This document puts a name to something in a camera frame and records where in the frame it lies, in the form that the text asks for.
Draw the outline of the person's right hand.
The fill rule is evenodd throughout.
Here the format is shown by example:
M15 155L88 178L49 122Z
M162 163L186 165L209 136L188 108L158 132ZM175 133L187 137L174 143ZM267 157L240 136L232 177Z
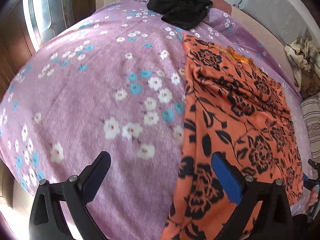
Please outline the person's right hand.
M318 186L314 186L311 190L311 193L310 193L310 197L309 197L309 200L306 204L306 209L309 209L310 207L314 206L317 201L318 201L318 193L319 193L319 188Z

